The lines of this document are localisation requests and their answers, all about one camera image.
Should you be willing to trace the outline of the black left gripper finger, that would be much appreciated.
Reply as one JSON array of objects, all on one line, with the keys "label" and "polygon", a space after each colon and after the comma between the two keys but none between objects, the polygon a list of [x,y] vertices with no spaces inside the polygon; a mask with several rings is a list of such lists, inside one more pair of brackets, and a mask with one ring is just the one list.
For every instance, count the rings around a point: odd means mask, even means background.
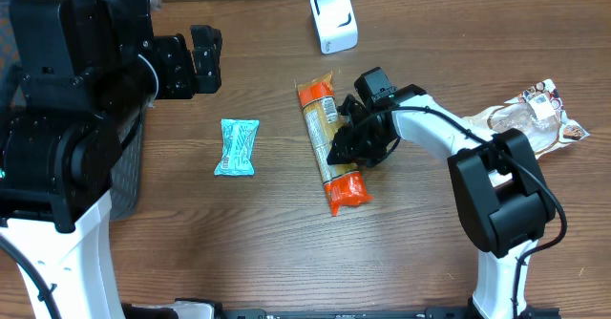
[{"label": "black left gripper finger", "polygon": [[197,93],[214,94],[221,87],[220,57],[213,53],[195,53]]},{"label": "black left gripper finger", "polygon": [[190,27],[194,44],[193,56],[195,60],[211,57],[220,60],[222,48],[221,31],[208,25],[192,25]]}]

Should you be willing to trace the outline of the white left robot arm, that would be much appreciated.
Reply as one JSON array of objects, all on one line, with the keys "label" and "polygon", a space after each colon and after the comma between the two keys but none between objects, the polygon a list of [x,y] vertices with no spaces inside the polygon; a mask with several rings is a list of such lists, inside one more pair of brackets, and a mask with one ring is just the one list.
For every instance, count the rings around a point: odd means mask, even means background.
[{"label": "white left robot arm", "polygon": [[22,105],[1,112],[1,247],[38,318],[221,319],[218,303],[120,300],[110,248],[113,170],[147,107],[221,86],[222,37],[157,36],[153,0],[10,0]]}]

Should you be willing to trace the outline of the orange pasta package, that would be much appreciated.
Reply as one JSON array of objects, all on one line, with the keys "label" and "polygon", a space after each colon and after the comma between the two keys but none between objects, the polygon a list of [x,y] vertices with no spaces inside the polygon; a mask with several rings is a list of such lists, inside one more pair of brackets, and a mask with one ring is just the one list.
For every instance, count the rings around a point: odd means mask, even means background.
[{"label": "orange pasta package", "polygon": [[296,91],[330,213],[336,217],[341,207],[358,207],[371,201],[373,197],[367,191],[355,163],[337,165],[327,163],[334,135],[341,127],[335,105],[332,76],[333,72],[329,72],[307,83],[297,84]]}]

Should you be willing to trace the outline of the clear brown snack bag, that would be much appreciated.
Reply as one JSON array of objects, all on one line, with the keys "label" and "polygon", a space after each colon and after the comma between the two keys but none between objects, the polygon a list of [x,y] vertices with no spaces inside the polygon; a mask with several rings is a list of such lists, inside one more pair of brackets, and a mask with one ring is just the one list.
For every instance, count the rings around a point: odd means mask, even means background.
[{"label": "clear brown snack bag", "polygon": [[589,136],[579,123],[567,116],[552,79],[545,79],[501,105],[464,119],[497,133],[518,129],[528,138],[537,160]]}]

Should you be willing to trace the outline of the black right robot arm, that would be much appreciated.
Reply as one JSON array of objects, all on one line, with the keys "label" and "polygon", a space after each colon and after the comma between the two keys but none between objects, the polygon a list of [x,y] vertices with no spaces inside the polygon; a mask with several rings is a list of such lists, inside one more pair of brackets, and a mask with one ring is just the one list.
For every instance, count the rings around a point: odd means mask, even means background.
[{"label": "black right robot arm", "polygon": [[479,128],[416,85],[394,86],[373,68],[337,102],[330,74],[296,88],[332,215],[370,200],[362,167],[386,160],[402,141],[448,163],[462,228],[478,251],[477,284],[455,318],[556,318],[525,301],[531,256],[546,224],[561,216],[526,135]]}]

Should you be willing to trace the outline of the teal snack bar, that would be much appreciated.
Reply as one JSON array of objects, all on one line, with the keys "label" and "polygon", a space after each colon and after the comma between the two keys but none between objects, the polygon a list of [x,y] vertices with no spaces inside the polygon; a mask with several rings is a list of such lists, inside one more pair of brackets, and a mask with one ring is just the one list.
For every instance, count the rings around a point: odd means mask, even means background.
[{"label": "teal snack bar", "polygon": [[260,122],[256,119],[221,120],[222,156],[215,176],[250,177],[255,174],[252,153]]}]

